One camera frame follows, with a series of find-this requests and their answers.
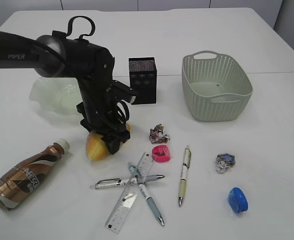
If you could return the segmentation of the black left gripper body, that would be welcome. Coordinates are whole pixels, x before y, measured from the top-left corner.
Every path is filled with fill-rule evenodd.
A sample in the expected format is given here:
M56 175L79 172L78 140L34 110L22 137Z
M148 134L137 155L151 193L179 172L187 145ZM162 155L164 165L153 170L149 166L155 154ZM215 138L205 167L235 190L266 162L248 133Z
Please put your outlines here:
M129 140L127 104L135 101L138 92L113 79L79 79L77 83L82 97L82 102L77 105L77 111L83 116L80 124L89 132L103 135L103 141L104 136Z

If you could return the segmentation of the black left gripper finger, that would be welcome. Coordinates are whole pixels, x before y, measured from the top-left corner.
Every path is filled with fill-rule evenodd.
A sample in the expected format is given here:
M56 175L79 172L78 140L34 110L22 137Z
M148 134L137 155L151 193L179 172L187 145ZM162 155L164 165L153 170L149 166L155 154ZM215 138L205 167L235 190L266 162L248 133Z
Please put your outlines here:
M104 142L110 154L115 154L119 151L120 146L127 140L119 139L114 136L104 136Z

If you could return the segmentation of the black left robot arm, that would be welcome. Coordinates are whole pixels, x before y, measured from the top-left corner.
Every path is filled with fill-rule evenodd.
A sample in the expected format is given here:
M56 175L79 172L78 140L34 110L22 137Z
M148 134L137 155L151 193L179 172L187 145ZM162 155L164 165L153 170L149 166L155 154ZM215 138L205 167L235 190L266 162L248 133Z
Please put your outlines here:
M115 58L102 46L66 33L53 31L30 39L0 31L0 69L34 69L48 78L75 78L82 101L77 111L81 125L102 135L108 151L115 154L130 139L128 104L137 91L113 78Z

